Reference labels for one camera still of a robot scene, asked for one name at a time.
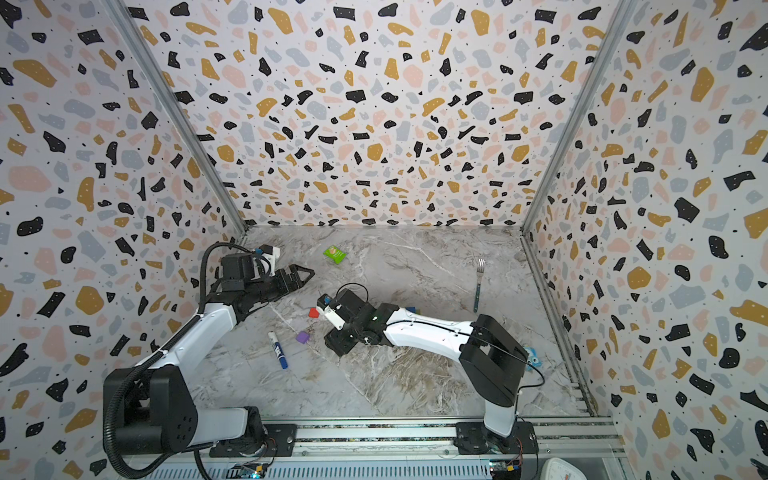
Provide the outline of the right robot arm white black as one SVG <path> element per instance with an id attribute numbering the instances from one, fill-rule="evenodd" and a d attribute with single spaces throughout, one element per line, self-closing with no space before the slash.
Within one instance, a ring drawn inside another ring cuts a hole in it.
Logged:
<path id="1" fill-rule="evenodd" d="M 408 347 L 458 363 L 484 400 L 481 425 L 459 426 L 454 445 L 464 454 L 493 449 L 515 453 L 517 400 L 528 365 L 528 352 L 493 317 L 452 321 L 423 316 L 390 303 L 374 306 L 349 289 L 322 295 L 317 308 L 333 328 L 325 345 L 337 356 L 356 345 Z"/>

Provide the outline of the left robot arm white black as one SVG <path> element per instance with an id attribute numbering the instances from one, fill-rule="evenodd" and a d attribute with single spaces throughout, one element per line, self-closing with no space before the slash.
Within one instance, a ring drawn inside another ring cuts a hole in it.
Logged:
<path id="1" fill-rule="evenodd" d="M 314 271 L 276 266 L 265 246 L 221 259 L 220 276 L 197 311 L 171 338 L 132 368 L 104 382 L 104 447 L 111 455 L 176 454 L 222 441 L 257 450 L 266 437 L 255 407 L 204 409 L 187 384 L 213 347 L 258 307 L 301 289 Z"/>

